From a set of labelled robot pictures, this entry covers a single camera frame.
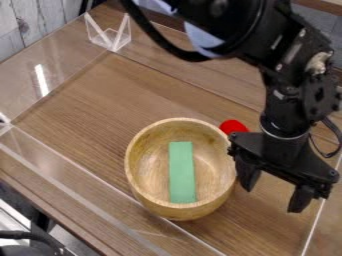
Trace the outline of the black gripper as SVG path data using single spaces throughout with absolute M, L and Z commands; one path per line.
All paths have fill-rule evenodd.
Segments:
M 260 132 L 234 132 L 229 140 L 229 154 L 248 192 L 253 191 L 265 171 L 298 186 L 290 198 L 289 213 L 301 213 L 313 198 L 329 198 L 340 174 L 315 153 L 306 136 L 282 140 Z

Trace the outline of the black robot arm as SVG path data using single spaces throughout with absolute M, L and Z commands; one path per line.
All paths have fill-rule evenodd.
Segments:
M 160 0 L 182 18 L 194 49 L 177 47 L 157 30 L 134 0 L 119 0 L 152 40 L 189 62 L 238 58 L 260 69 L 266 103 L 258 132 L 229 133 L 241 186 L 250 191 L 268 172 L 296 185 L 288 211 L 300 213 L 328 198 L 339 171 L 325 160 L 311 129 L 324 123 L 339 139 L 342 130 L 329 115 L 342 107 L 332 42 L 298 15 L 292 0 Z

